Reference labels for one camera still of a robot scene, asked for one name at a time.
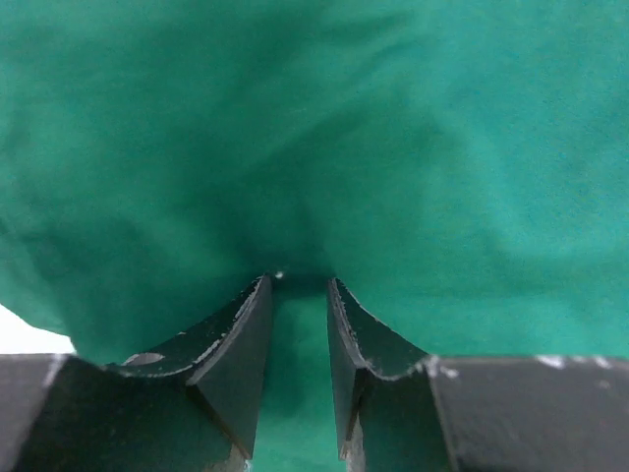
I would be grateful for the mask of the green surgical cloth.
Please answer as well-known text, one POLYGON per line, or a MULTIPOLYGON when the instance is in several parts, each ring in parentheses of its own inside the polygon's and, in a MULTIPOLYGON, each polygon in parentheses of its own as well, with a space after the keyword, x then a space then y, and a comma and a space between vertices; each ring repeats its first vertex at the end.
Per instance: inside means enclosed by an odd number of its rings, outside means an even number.
POLYGON ((121 361, 278 276, 257 471, 337 471, 325 285, 628 353, 624 1, 5 1, 1 302, 121 361))

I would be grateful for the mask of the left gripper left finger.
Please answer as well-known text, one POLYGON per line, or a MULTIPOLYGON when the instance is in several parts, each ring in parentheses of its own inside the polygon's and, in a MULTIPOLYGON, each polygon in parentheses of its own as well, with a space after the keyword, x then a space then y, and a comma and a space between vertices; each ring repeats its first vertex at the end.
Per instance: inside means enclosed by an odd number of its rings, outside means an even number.
POLYGON ((107 369, 188 395, 246 459, 254 455, 272 332, 272 282, 262 275, 201 322, 107 369))

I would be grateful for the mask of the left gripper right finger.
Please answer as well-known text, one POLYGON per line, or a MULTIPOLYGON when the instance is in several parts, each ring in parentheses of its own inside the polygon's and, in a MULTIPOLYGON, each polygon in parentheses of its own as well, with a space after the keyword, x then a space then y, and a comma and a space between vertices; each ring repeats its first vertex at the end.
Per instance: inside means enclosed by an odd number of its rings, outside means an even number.
POLYGON ((430 379, 437 357, 327 282, 327 335, 338 452, 345 462, 435 462, 430 379))

